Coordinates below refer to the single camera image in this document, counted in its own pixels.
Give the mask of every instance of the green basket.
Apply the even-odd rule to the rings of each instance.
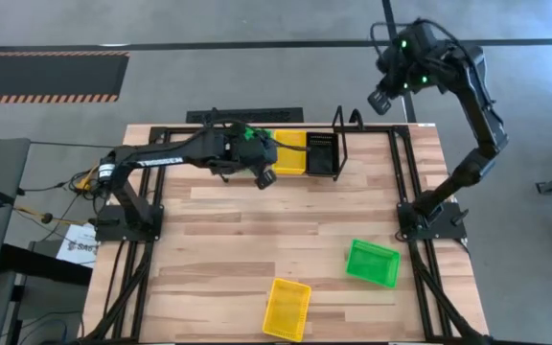
[[[398,283],[400,253],[368,241],[353,240],[346,273],[368,282],[394,288]]]

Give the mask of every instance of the gray floor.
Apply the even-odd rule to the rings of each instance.
[[[396,20],[433,18],[461,38],[552,38],[550,0],[392,2]],[[0,0],[0,45],[363,39],[371,22],[384,19],[380,3]],[[552,343],[552,196],[534,187],[552,177],[552,47],[488,47],[486,55],[511,143],[481,185],[457,195],[471,209],[474,272],[493,336]],[[303,106],[308,121],[328,121],[342,104],[358,107],[366,122],[402,122],[400,103],[379,117],[365,101],[380,79],[375,58],[369,48],[136,52],[118,102],[0,105],[0,137],[117,145],[129,123],[182,122],[186,110],[212,106]],[[427,90],[413,102],[420,122],[438,124],[454,168],[473,146],[457,101]],[[105,152],[33,146],[23,186],[58,182]],[[24,203],[56,214],[70,200],[51,192]],[[90,209],[79,202],[70,218],[87,218]],[[7,242],[26,245],[43,235],[15,218]]]

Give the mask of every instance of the yellow basket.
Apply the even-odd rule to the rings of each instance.
[[[305,130],[274,130],[274,139],[291,146],[306,146]],[[276,174],[303,174],[306,172],[306,152],[277,148],[278,161],[272,166]]]
[[[310,300],[311,287],[274,279],[265,311],[264,333],[302,341]]]

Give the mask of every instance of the wooden table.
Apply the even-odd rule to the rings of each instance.
[[[409,126],[423,189],[433,188],[447,176],[438,131],[434,125]],[[125,144],[146,144],[150,127],[128,126]],[[262,333],[274,277],[312,287],[305,341],[423,340],[408,248],[394,239],[399,197],[387,136],[350,133],[347,141],[349,161],[337,182],[279,176],[260,191],[248,175],[226,185],[207,170],[168,167],[166,215],[153,253],[140,341],[278,341]],[[403,145],[399,148],[405,163]],[[139,185],[140,173],[130,180]],[[408,195],[414,196],[411,190]],[[352,239],[402,253],[395,289],[346,275]],[[445,292],[471,325],[486,333],[470,258],[454,241],[434,245]],[[102,317],[118,246],[109,242],[99,249],[83,314],[87,331]],[[435,303],[427,295],[434,332],[440,334]],[[132,298],[123,335],[129,334],[134,305]]]

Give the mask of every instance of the black metal rack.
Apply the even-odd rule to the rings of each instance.
[[[377,126],[370,125],[366,126],[363,123],[361,115],[358,110],[354,110],[349,118],[348,123],[350,125],[345,126],[344,117],[342,114],[342,107],[339,106],[335,115],[333,117],[333,122],[330,126],[303,126],[307,129],[319,129],[319,128],[332,128],[333,132],[338,133],[342,137],[342,147],[344,152],[344,158],[340,163],[340,169],[337,176],[333,179],[337,180],[337,177],[342,172],[346,161],[348,160],[348,148],[346,144],[346,133],[384,133],[389,139],[389,146],[391,149],[391,156],[393,160],[394,173],[398,186],[398,193],[400,197],[400,203],[408,201],[408,195],[406,193],[406,184],[404,180],[402,161],[399,155],[398,150],[398,137],[402,139],[405,156],[408,164],[408,169],[410,171],[412,189],[415,196],[418,196],[421,193],[421,183],[419,179],[419,173],[417,171],[416,161],[414,157],[414,151],[412,148],[412,142],[410,140],[410,131],[408,126]],[[300,126],[262,126],[262,128],[275,129],[275,128],[300,128]],[[190,134],[196,131],[194,127],[165,127],[165,126],[154,126],[150,129],[149,134],[149,143],[156,143],[158,140],[164,142],[171,141],[171,138],[175,134]],[[165,180],[165,167],[160,167],[157,169],[156,181],[154,186],[154,195],[152,198],[152,205],[160,205],[162,196],[163,196],[163,187]],[[139,196],[146,197],[148,186],[150,180],[150,170],[143,170],[142,180],[140,183]],[[426,261],[429,267],[429,274],[431,279],[435,283],[435,287],[439,289],[442,288],[442,283],[440,279],[440,271],[438,268],[438,262],[436,259],[436,253],[433,246],[432,240],[423,240],[425,244],[425,254]],[[140,260],[140,263],[137,267],[135,265],[135,257],[138,251],[138,242],[130,241],[129,247],[126,253],[126,264],[123,273],[122,288],[119,297],[113,303],[112,307],[106,314],[105,318],[100,322],[95,331],[90,333],[82,342],[82,344],[110,344],[110,343],[138,343],[140,330],[142,326],[142,318],[144,314],[144,306],[146,303],[146,291],[149,282],[149,272],[150,272],[150,262],[152,257],[152,251],[154,248],[153,241],[146,242],[144,253]],[[411,257],[418,258],[421,260],[420,249],[416,241],[408,242],[408,249],[410,251]],[[450,340],[456,341],[461,338],[453,338],[452,331],[450,328],[449,318],[447,316],[444,308],[438,304],[438,311],[440,316],[440,325],[442,329],[442,335],[437,336],[433,332],[432,320],[429,314],[429,306],[426,296],[426,290],[424,285],[424,277],[422,277],[423,272],[418,272],[416,269],[413,269],[414,272],[414,282],[416,294],[419,302],[419,309],[421,314],[421,320],[423,324],[423,330],[425,334],[425,340],[432,341],[442,341],[449,342]],[[125,306],[127,300],[131,293],[138,288],[137,299],[133,314],[133,321],[131,327],[130,336],[122,337],[122,328],[123,320],[125,319]],[[444,299],[444,297],[437,296],[437,300]],[[110,327],[113,326],[113,332],[111,339],[105,339]],[[338,342],[337,344],[353,344],[359,342]],[[388,342],[375,342],[375,344],[386,344]]]

